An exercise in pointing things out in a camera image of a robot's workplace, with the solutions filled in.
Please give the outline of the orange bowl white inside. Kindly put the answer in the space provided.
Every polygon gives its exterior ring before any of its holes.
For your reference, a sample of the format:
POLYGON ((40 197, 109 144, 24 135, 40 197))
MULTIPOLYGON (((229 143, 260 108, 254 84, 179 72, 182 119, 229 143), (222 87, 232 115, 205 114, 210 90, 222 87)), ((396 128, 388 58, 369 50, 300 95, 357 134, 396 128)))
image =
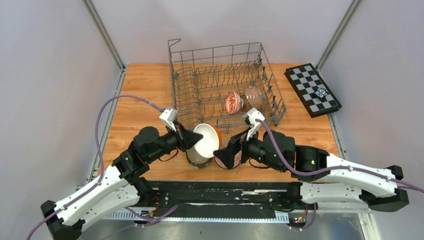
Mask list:
POLYGON ((213 158, 214 151, 217 151, 222 144, 222 135, 220 131, 213 125, 201 123, 194 128, 193 132, 203 136, 203 138, 194 145, 197 153, 204 158, 213 158))

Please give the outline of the black bowl beige inside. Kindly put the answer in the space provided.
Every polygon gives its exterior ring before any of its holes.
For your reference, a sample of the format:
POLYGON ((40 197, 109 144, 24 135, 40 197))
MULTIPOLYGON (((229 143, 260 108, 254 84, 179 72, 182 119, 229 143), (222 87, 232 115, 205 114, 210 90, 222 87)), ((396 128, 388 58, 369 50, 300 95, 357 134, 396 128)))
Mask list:
POLYGON ((188 149, 185 154, 188 163, 197 169, 206 168, 212 161, 211 157, 201 156, 194 147, 188 149))

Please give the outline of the orange floral pattern bowl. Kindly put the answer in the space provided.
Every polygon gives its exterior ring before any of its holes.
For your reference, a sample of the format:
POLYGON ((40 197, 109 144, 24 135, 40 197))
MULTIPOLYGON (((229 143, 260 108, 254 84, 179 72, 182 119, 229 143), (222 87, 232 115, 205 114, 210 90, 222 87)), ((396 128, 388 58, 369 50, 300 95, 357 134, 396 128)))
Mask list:
POLYGON ((229 91, 225 99, 225 110, 229 115, 237 113, 244 106, 244 100, 236 91, 229 91))

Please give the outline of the clear glass bowl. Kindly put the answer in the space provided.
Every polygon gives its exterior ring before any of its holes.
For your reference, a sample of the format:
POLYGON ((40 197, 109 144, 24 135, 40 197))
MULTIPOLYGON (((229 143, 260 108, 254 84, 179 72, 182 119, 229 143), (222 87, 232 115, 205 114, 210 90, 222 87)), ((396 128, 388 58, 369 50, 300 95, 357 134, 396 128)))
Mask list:
POLYGON ((247 101, 247 108, 255 108, 261 111, 266 103, 266 95, 263 90, 257 86, 247 86, 244 88, 244 96, 247 101))

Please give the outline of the orange geometric pattern bowl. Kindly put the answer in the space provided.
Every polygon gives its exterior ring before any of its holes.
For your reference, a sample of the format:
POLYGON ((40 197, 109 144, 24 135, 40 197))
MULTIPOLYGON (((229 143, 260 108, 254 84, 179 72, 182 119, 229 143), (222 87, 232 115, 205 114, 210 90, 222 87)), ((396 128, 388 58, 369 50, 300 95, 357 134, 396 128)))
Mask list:
POLYGON ((236 154, 234 154, 233 151, 225 151, 222 154, 219 154, 218 156, 216 155, 216 153, 213 153, 214 156, 214 161, 215 163, 224 170, 232 170, 237 168, 240 165, 240 160, 241 160, 241 154, 242 151, 240 150, 239 152, 237 152, 236 154), (232 163, 232 167, 228 168, 227 165, 228 163, 232 163))

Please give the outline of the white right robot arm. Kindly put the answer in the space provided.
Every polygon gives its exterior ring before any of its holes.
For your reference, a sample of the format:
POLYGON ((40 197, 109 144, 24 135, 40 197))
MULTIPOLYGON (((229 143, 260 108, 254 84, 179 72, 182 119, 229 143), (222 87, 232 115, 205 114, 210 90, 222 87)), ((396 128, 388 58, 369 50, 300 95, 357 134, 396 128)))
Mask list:
POLYGON ((407 191, 396 183, 403 178, 401 167, 364 167, 320 148, 296 145, 293 137, 274 130, 264 133, 262 140, 248 138, 245 130, 213 154, 229 169, 240 154, 241 163, 253 159, 278 172, 290 172, 296 180, 287 185, 280 200, 274 200, 289 210, 318 203, 355 203, 391 213, 410 203, 407 191))

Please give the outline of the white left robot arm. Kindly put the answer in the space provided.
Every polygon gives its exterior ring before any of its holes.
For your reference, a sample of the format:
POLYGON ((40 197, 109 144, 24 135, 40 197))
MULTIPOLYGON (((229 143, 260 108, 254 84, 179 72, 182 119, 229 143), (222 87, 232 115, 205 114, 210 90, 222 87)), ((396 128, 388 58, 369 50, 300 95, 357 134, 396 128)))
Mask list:
POLYGON ((173 150, 191 149, 203 138, 175 121, 176 130, 160 135, 153 126, 142 128, 110 166, 72 195, 47 200, 41 211, 55 240, 76 240, 93 223, 117 210, 139 204, 149 206, 154 191, 142 177, 150 164, 173 150))

